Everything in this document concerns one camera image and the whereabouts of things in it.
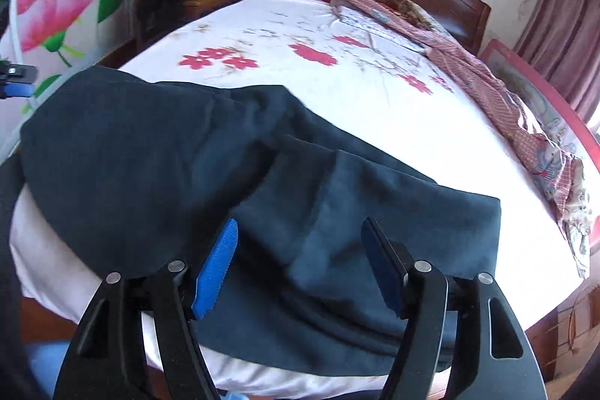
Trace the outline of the dark navy sweatpants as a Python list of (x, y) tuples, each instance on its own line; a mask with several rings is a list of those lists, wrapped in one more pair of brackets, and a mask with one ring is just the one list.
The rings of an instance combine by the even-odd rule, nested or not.
[(366, 218), (447, 275), (495, 268), (500, 201), (436, 184), (279, 85), (148, 83), (96, 67), (20, 136), (34, 202), (99, 275), (153, 273), (237, 222), (234, 259), (195, 334), (239, 360), (323, 377), (389, 372), (405, 324), (365, 255)]

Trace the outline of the floral wardrobe door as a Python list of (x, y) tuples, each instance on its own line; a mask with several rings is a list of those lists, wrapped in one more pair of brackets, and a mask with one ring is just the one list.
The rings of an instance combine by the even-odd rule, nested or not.
[(1, 103), (1, 155), (16, 147), (20, 127), (71, 75), (97, 64), (133, 38), (133, 0), (6, 0), (4, 62), (37, 67), (33, 96)]

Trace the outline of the red patterned quilt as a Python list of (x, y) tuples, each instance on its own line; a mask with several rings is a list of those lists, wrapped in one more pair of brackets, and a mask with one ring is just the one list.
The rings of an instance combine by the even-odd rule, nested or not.
[(553, 141), (524, 102), (420, 5), (410, 0), (396, 7), (375, 0), (342, 1), (424, 46), (424, 56), (477, 102), (551, 204), (577, 274), (589, 277), (593, 218), (581, 159)]

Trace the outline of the pink framed board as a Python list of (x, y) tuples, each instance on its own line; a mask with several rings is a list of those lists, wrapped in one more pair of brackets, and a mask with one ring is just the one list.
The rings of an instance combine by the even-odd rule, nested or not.
[(599, 171), (599, 143), (570, 105), (536, 70), (496, 39), (488, 43), (481, 60), (525, 103), (553, 141)]

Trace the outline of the white floral bed sheet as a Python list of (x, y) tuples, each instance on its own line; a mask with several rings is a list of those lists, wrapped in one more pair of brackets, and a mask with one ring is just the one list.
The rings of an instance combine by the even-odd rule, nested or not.
[[(496, 198), (493, 271), (524, 327), (581, 283), (550, 203), (513, 148), (424, 46), (368, 15), (347, 24), (320, 0), (245, 0), (187, 24), (122, 69), (148, 83), (217, 89), (279, 85), (309, 111), (404, 162), (436, 184)], [(58, 237), (25, 181), (10, 229), (23, 293), (78, 321), (101, 280)], [(323, 377), (201, 350), (218, 387), (320, 399), (380, 388), (386, 375)]]

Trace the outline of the mauve window curtain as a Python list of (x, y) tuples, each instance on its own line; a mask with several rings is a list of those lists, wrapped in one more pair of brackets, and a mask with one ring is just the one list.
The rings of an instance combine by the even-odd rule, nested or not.
[(538, 0), (515, 52), (576, 114), (599, 106), (599, 0)]

